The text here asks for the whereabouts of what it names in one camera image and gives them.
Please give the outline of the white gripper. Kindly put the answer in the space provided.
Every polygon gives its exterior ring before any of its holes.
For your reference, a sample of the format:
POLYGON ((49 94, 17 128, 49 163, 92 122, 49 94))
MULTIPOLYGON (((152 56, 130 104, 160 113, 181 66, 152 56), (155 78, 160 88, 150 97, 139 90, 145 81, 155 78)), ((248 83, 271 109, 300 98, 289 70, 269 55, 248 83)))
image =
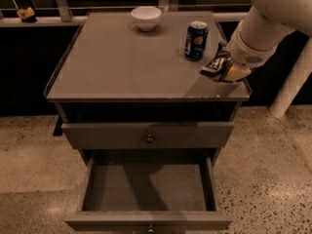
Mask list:
POLYGON ((233 62, 223 67, 221 81, 237 82, 249 76, 250 68, 264 65, 286 36, 287 28, 282 24, 249 24, 242 20, 227 45, 233 62))

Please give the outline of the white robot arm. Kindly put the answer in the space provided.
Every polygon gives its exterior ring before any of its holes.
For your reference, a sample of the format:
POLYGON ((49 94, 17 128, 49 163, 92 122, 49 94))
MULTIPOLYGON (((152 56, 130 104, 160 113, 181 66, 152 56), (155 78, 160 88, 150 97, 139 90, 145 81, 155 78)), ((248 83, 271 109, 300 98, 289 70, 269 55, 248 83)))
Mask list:
POLYGON ((251 0, 252 7, 227 45, 224 81, 238 81, 264 65, 294 31, 312 36, 312 0, 251 0))

